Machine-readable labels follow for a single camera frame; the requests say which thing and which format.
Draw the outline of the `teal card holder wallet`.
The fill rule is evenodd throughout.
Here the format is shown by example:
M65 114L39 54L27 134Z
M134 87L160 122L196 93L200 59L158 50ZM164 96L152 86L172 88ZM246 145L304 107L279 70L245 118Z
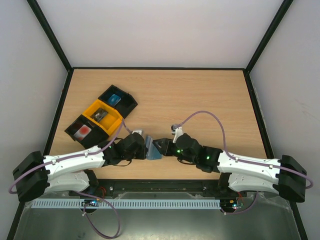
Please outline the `teal card holder wallet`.
M146 159L147 160L160 160L162 158L161 153L153 144L153 138L150 135L146 136L145 145L147 147Z

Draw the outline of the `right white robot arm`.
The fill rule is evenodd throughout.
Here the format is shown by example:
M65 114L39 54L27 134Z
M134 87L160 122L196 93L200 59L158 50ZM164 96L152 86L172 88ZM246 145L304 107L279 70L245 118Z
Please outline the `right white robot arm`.
M186 133L174 139L155 139L152 143L163 156L176 157L206 173L228 174L228 178L218 183L218 191L224 196L254 191L278 194L296 203L305 201L307 172L292 156L277 159L237 155L200 145Z

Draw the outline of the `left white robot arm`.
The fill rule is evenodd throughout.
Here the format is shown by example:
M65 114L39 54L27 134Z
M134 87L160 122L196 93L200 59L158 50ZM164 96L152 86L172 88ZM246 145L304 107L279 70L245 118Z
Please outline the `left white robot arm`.
M144 160L147 151L144 138L137 132L69 154L43 156L34 151L13 170L14 184L9 193L16 194L20 202L29 202L51 192L83 192L98 184L93 169Z

